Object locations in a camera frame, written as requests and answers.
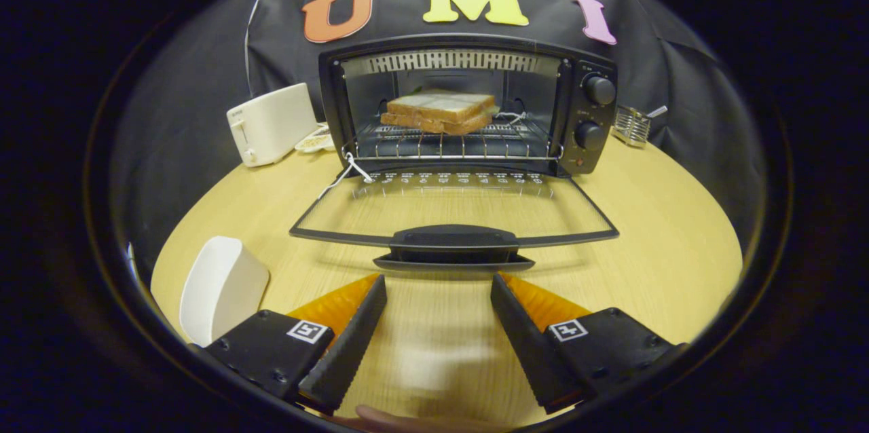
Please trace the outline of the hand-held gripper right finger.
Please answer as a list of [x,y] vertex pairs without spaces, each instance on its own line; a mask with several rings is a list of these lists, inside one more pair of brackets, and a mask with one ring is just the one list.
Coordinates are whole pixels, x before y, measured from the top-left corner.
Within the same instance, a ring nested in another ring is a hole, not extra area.
[[496,274],[491,300],[547,413],[626,392],[685,349],[621,309],[590,312],[518,276]]

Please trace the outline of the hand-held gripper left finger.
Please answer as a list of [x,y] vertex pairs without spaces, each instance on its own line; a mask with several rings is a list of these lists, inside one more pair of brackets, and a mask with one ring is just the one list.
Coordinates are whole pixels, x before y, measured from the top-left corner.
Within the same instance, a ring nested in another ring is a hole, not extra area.
[[258,310],[204,350],[270,395],[332,415],[386,304],[385,278],[371,274],[288,314]]

